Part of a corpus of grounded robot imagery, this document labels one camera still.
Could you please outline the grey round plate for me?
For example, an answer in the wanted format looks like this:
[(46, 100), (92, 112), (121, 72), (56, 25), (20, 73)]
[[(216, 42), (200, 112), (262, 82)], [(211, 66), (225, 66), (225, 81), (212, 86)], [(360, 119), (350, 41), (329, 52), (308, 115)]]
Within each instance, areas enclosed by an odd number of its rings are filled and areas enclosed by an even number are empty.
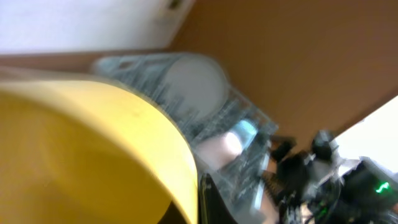
[(179, 55), (165, 73), (164, 83), (169, 86), (164, 99), (170, 102), (183, 98), (176, 113), (183, 115), (195, 110), (196, 121), (215, 115), (228, 98), (229, 80), (224, 70), (204, 55)]

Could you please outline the yellow bowl with food scraps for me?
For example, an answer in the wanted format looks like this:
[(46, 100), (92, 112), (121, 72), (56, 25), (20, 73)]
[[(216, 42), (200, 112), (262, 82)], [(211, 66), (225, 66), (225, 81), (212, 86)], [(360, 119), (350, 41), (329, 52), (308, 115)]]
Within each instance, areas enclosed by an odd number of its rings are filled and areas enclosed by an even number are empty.
[(2, 223), (198, 221), (197, 169), (145, 98), (89, 80), (1, 83)]

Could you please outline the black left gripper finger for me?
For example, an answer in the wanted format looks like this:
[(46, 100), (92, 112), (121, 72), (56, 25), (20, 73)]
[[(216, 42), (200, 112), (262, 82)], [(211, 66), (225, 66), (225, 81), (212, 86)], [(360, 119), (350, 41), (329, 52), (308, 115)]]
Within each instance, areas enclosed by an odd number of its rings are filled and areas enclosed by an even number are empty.
[(198, 199), (200, 224), (238, 224), (228, 211), (210, 174), (201, 176)]

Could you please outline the light blue plastic cup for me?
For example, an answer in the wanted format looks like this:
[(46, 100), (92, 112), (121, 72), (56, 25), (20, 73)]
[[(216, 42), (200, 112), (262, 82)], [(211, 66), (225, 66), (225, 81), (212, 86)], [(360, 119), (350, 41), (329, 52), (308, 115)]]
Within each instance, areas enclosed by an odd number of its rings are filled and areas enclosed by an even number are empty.
[(250, 146), (258, 133), (256, 125), (248, 119), (237, 122), (230, 131), (238, 137), (243, 149)]

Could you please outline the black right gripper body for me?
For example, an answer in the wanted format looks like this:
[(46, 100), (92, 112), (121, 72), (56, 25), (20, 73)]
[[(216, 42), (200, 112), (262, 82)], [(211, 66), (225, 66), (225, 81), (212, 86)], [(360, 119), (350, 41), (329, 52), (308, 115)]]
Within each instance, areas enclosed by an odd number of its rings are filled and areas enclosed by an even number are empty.
[(270, 159), (276, 163), (276, 171), (264, 172), (264, 182), (281, 218), (290, 217), (289, 210), (294, 212), (302, 202), (314, 197), (319, 183), (332, 171), (334, 138), (331, 131), (319, 130), (310, 150), (292, 154), (295, 138), (271, 136), (276, 148), (271, 150)]

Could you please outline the pink plastic cup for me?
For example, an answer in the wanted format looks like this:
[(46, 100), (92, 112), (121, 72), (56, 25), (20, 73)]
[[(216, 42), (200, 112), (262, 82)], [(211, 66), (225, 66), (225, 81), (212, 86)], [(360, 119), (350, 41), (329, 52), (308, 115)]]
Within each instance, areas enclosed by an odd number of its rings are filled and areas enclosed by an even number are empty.
[(241, 155), (243, 146), (235, 133), (227, 132), (199, 143), (195, 152), (206, 167), (218, 170)]

